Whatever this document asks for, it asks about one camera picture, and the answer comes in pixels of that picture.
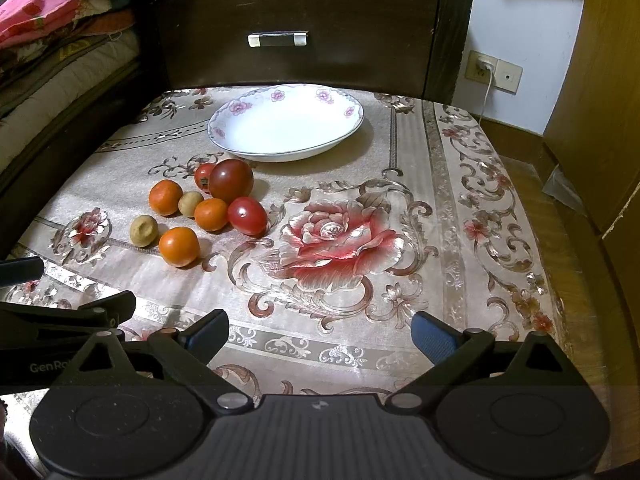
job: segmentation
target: white plate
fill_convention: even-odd
[[[259,162],[300,160],[331,149],[362,124],[349,94],[313,84],[258,88],[229,101],[209,121],[209,139]]]

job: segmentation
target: electrical outlet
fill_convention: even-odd
[[[478,81],[479,83],[484,83],[485,85],[489,84],[489,71],[483,70],[478,66],[479,60],[485,60],[491,63],[494,67],[498,64],[498,58],[488,56],[487,54],[482,54],[481,52],[476,52],[472,50],[469,53],[469,58],[466,63],[466,72],[465,77],[467,79],[471,79],[472,81]]]
[[[498,59],[497,57],[482,54],[475,50],[472,50],[469,53],[469,57],[466,62],[465,77],[467,79],[471,79],[471,81],[478,81],[485,85],[489,84],[489,71],[478,66],[479,60],[486,60],[495,67],[493,86],[514,94],[518,91],[520,79],[522,78],[521,66],[508,63]]]
[[[522,67],[498,60],[495,67],[494,84],[507,92],[516,93],[522,78]]]

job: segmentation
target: wooden drawer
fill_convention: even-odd
[[[311,82],[447,104],[472,0],[137,2],[148,62],[170,88]],[[308,32],[307,44],[249,46],[276,31]]]
[[[437,6],[438,0],[165,0],[156,17],[176,88],[315,81],[421,96]],[[186,7],[193,9],[187,16]],[[252,32],[278,30],[308,31],[308,43],[249,46]]]

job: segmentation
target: blue gripper pad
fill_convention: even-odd
[[[411,340],[434,365],[440,364],[458,349],[455,329],[447,332],[437,319],[425,312],[417,312],[411,321]]]

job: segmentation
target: floral plate rim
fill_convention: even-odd
[[[311,87],[316,87],[318,89],[327,89],[329,91],[336,92],[338,95],[347,98],[349,101],[353,102],[354,104],[356,104],[360,108],[360,113],[358,113],[358,121],[354,124],[353,128],[351,130],[349,130],[347,133],[345,133],[343,136],[337,137],[336,139],[332,139],[332,140],[329,140],[327,142],[323,142],[322,144],[316,144],[315,146],[309,146],[307,148],[302,148],[301,150],[290,150],[288,152],[269,152],[269,153],[264,153],[264,152],[240,152],[239,150],[232,150],[228,146],[222,146],[221,144],[219,144],[218,142],[216,142],[214,140],[214,135],[213,135],[213,133],[211,131],[211,129],[212,129],[211,125],[213,124],[214,120],[218,118],[219,114],[221,112],[223,112],[224,110],[226,110],[226,108],[232,102],[239,101],[243,97],[249,97],[249,96],[257,94],[257,93],[262,93],[262,92],[267,92],[267,91],[270,91],[270,90],[275,90],[275,89],[283,87],[283,86],[294,87],[294,88],[297,87],[297,86],[311,86]],[[362,106],[362,103],[360,101],[358,101],[353,95],[349,94],[348,92],[345,92],[343,90],[334,88],[332,86],[321,85],[321,84],[317,84],[317,83],[278,83],[278,84],[275,84],[275,85],[262,86],[260,88],[254,89],[254,90],[250,90],[249,92],[246,92],[246,93],[244,93],[242,95],[239,95],[238,97],[235,97],[235,98],[227,101],[225,104],[223,104],[218,110],[215,111],[215,113],[209,119],[209,123],[207,123],[207,137],[209,137],[209,140],[213,144],[215,144],[217,147],[219,147],[221,150],[224,150],[226,152],[235,153],[236,155],[252,155],[252,156],[293,155],[295,153],[303,153],[303,152],[309,152],[311,150],[317,150],[319,148],[323,148],[324,146],[328,146],[330,144],[338,144],[339,142],[343,141],[344,139],[349,137],[351,134],[356,132],[356,130],[359,127],[362,126],[363,122],[364,122],[364,106]]]

